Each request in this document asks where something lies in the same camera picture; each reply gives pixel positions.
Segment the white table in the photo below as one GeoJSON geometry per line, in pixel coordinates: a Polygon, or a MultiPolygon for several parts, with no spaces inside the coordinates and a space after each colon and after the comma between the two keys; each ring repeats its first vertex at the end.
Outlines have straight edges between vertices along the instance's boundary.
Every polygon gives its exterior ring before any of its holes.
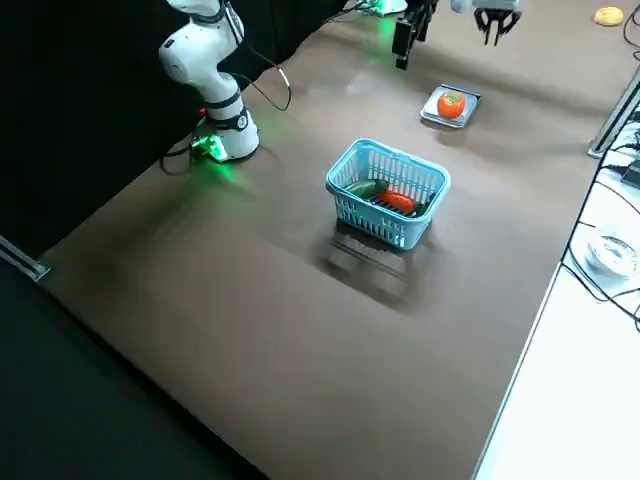
{"type": "MultiPolygon", "coordinates": [[[[627,132],[614,146],[627,143],[627,132]]],[[[629,161],[611,152],[604,164],[629,161]]],[[[640,191],[619,178],[598,174],[640,208],[640,191]]],[[[581,220],[600,225],[620,212],[633,210],[596,184],[581,220]]],[[[640,218],[635,222],[640,231],[640,218]]],[[[591,230],[576,228],[576,253],[591,230]]],[[[636,286],[637,280],[617,289],[636,286]]],[[[640,295],[618,301],[633,312],[640,295]]],[[[563,267],[551,281],[474,479],[640,479],[640,333],[632,319],[594,300],[563,267]]]]}

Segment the table surface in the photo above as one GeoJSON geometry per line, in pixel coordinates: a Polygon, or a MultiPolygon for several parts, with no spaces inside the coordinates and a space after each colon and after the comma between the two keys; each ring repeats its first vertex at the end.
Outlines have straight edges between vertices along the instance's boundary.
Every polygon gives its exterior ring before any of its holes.
{"type": "MultiPolygon", "coordinates": [[[[603,164],[626,165],[629,158],[611,152],[603,164]]],[[[640,192],[619,178],[607,171],[597,176],[640,208],[640,192]]],[[[631,225],[639,220],[622,200],[594,185],[580,220],[606,225],[616,217],[631,225]]],[[[571,239],[578,261],[591,230],[578,225],[571,239]]],[[[565,262],[573,264],[568,253],[565,262]]],[[[614,295],[639,286],[632,279],[606,291],[614,295]]],[[[634,312],[640,293],[618,301],[634,312]]],[[[615,305],[596,301],[559,266],[476,480],[639,478],[639,365],[640,333],[633,321],[615,305]]]]}
{"type": "Polygon", "coordinates": [[[258,154],[149,169],[48,253],[47,287],[271,478],[469,478],[635,68],[596,3],[530,2],[497,49],[440,9],[406,72],[392,19],[324,27],[284,65],[286,113],[246,92],[258,154]],[[483,94],[466,129],[419,121],[441,83],[483,94]],[[358,137],[452,176],[413,252],[359,247],[402,278],[329,248],[324,178],[358,137]]]}

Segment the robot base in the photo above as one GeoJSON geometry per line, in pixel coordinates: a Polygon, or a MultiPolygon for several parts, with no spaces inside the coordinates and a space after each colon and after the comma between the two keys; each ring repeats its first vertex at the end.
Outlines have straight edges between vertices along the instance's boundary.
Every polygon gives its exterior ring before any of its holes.
{"type": "Polygon", "coordinates": [[[193,134],[191,147],[197,155],[207,155],[219,163],[242,160],[253,155],[260,146],[258,127],[247,112],[248,124],[243,130],[220,130],[211,122],[201,122],[193,134]]]}

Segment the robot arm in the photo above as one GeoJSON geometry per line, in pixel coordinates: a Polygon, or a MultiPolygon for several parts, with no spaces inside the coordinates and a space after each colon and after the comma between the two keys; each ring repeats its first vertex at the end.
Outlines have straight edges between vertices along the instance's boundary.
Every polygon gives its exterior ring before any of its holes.
{"type": "MultiPolygon", "coordinates": [[[[424,42],[427,29],[438,7],[439,0],[407,0],[407,9],[396,21],[392,51],[397,56],[396,66],[406,70],[413,43],[424,42]]],[[[502,35],[511,31],[520,19],[520,0],[451,0],[451,9],[457,13],[475,10],[478,29],[489,43],[491,27],[496,24],[494,45],[502,35]]]]}
{"type": "Polygon", "coordinates": [[[167,0],[189,16],[189,22],[160,47],[169,77],[200,92],[206,116],[194,132],[215,160],[245,158],[259,145],[258,129],[232,75],[218,64],[244,38],[244,27],[228,0],[167,0]]]}

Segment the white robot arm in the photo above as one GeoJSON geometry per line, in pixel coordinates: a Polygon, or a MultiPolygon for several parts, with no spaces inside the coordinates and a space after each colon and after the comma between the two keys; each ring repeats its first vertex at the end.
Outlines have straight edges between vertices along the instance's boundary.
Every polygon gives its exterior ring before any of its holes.
{"type": "Polygon", "coordinates": [[[159,49],[165,71],[176,82],[196,88],[207,108],[204,141],[218,161],[245,158],[260,143],[258,129],[233,76],[218,64],[244,38],[244,26],[228,0],[167,0],[189,15],[189,23],[159,49]]]}

